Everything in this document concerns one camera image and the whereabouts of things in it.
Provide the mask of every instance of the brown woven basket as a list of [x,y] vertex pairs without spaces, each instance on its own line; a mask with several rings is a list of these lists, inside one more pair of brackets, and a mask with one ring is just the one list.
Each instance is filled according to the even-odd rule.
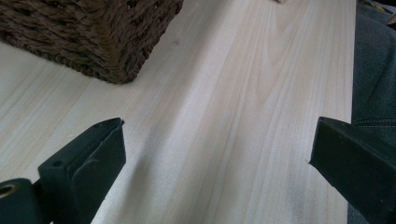
[[132,81],[183,0],[0,0],[0,40],[112,83]]

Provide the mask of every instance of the tabletop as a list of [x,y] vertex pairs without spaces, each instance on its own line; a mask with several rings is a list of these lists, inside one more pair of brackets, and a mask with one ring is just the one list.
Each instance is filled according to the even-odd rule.
[[92,223],[346,223],[308,164],[350,121],[356,1],[185,0],[136,81],[0,44],[0,181],[122,118],[127,162]]

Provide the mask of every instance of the basket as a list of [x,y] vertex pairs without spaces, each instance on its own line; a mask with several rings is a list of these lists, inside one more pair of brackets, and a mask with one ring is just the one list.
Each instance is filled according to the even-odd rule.
[[0,0],[0,40],[111,83],[136,78],[183,0]]

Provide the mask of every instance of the light wood surface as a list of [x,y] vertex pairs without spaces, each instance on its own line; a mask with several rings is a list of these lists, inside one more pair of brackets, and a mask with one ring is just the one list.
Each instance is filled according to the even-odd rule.
[[0,45],[0,180],[96,122],[127,163],[93,223],[346,223],[308,164],[318,116],[349,121],[354,0],[185,0],[131,84]]

